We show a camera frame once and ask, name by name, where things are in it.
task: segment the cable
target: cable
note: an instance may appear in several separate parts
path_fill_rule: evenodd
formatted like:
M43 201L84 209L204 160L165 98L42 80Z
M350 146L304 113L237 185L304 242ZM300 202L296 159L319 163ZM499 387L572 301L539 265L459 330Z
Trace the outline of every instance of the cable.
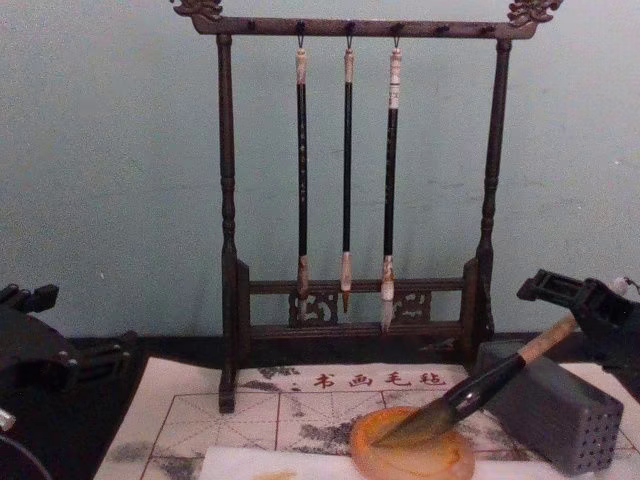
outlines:
M10 446L14 447L16 450L18 450L20 453L22 453L25 457L27 457L31 461L31 463L33 463L36 466L38 471L42 474L42 476L46 480L53 480L53 477L47 471L45 466L42 465L40 460L38 460L38 457L36 457L33 453L31 453L31 451L27 447L25 447L21 443L16 442L15 440L13 440L13 439L11 439L9 437L6 437L4 435L0 435L0 442L4 442L7 445L10 445Z

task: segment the wall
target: wall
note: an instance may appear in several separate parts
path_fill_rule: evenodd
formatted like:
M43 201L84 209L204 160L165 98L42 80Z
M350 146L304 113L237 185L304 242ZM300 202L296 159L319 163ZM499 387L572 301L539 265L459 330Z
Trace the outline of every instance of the wall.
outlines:
M226 15L501 20L507 0L226 1ZM165 1L10 0L0 30L0 282L61 287L65 335L219 334L215 38ZM512 52L494 245L500 331L561 309L515 298L538 268L640 276L637 2L567 0ZM401 40L396 273L461 274L479 238L491 41ZM310 258L337 278L345 40L308 38ZM233 46L237 244L252 277L295 278L294 38ZM354 40L354 274L382 259L389 39ZM455 299L436 310L454 315ZM284 321L253 302L256 323ZM379 318L375 295L352 319Z

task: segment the dark wooden frame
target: dark wooden frame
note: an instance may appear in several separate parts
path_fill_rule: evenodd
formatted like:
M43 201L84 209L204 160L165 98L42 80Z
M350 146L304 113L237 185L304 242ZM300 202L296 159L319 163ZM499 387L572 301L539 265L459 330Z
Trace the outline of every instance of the dark wooden frame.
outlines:
M445 22L388 20L325 20L301 18L226 18L221 15L221 0L181 0L174 10L191 18L195 29L216 35L218 46L218 94L220 128L220 177L222 187L222 319L224 364L220 380L220 411L232 412L238 369L250 353L252 339L316 338L380 335L379 323L338 324L333 301L340 293L338 280L310 282L310 295L328 302L332 311L328 321L300 324L295 298L297 284L290 281L251 281L249 267L238 259L235 245L235 154L233 95L231 77L231 41L233 35L291 35L304 24L308 36L472 38L496 40L497 59L493 103L489 128L481 236L475 256L463 269L462 277L399 279L395 301L399 311L416 308L420 297L424 311L419 321L394 322L388 335L423 335L428 338L454 338L457 347L472 358L480 342L493 335L491 314L491 275L493 269L493 231L496 190L500 172L502 132L507 93L509 52L512 40L533 37L539 23L551 20L548 11L556 10L563 0L516 0L510 5L509 22ZM378 292L380 280L354 280L352 293ZM461 291L460 318L457 321L431 322L431 292ZM251 326L251 295L289 295L289 325Z

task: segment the brush handle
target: brush handle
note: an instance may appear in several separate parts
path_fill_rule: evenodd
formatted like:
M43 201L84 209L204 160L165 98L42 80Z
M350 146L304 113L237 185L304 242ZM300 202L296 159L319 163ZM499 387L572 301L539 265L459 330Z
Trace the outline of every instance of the brush handle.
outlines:
M526 366L524 359L514 353L481 375L469 377L447 391L443 398L454 411L454 418L451 418L452 426L491 400Z
M522 357L526 364L529 364L543 355L554 345L560 343L573 332L578 323L573 315L569 314L557 322L553 327L538 335L536 338L527 343L518 350L518 354Z

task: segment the white brush tip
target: white brush tip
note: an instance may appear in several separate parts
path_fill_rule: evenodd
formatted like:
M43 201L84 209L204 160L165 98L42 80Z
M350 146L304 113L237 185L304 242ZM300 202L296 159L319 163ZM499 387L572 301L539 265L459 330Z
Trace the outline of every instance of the white brush tip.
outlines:
M382 302L382 332L387 333L393 320L393 302Z

